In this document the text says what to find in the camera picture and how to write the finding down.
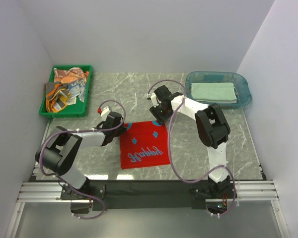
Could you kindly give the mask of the green panda towel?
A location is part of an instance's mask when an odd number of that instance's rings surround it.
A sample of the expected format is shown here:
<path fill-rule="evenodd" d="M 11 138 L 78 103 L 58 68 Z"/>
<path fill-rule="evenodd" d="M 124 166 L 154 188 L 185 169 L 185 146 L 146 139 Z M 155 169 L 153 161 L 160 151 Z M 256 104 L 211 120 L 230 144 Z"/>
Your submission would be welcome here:
<path fill-rule="evenodd" d="M 223 83 L 193 83 L 191 85 L 193 99 L 205 102 L 236 103 L 237 97 L 234 84 Z"/>

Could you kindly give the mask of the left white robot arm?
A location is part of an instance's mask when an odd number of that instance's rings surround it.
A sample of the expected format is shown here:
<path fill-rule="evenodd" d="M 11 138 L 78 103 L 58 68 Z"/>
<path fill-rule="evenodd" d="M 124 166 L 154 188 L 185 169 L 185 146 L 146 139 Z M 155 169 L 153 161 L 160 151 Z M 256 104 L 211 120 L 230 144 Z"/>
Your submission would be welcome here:
<path fill-rule="evenodd" d="M 43 153 L 43 167 L 71 185 L 78 199 L 85 199 L 90 193 L 90 180 L 74 165 L 79 148 L 106 146 L 127 130 L 120 113 L 109 111 L 101 117 L 103 121 L 91 132 L 70 133 L 64 127 L 55 127 L 52 133 L 57 136 L 47 143 Z"/>

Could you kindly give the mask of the red blue patterned cloth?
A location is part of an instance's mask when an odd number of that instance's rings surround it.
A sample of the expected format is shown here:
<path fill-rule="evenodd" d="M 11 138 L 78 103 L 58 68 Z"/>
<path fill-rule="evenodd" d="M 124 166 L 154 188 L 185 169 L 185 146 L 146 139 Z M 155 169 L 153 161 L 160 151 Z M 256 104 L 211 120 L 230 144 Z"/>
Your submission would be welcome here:
<path fill-rule="evenodd" d="M 166 125 L 157 121 L 124 124 L 120 139 L 121 169 L 135 169 L 170 164 Z"/>

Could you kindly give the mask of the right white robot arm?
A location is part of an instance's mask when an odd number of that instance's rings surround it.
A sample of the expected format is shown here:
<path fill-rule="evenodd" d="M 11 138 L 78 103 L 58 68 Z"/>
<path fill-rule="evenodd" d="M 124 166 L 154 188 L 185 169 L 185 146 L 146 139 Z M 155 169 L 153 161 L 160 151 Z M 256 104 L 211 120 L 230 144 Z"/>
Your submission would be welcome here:
<path fill-rule="evenodd" d="M 206 146 L 210 173 L 208 177 L 207 195 L 220 198 L 229 188 L 232 176 L 227 170 L 226 145 L 230 127 L 218 104 L 203 104 L 194 101 L 182 93 L 171 93 L 162 85 L 147 99 L 152 102 L 149 111 L 159 124 L 167 119 L 172 123 L 176 113 L 181 113 L 196 122 L 199 139 Z"/>

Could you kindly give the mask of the orange yellow cloth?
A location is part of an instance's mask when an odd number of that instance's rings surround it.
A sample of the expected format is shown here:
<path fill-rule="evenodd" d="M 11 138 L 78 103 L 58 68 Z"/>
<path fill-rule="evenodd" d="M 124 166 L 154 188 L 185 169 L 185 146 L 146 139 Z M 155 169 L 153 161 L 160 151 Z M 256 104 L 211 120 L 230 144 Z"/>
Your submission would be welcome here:
<path fill-rule="evenodd" d="M 61 82 L 48 82 L 45 84 L 45 108 L 49 113 L 57 113 L 67 106 L 71 98 L 68 85 Z"/>

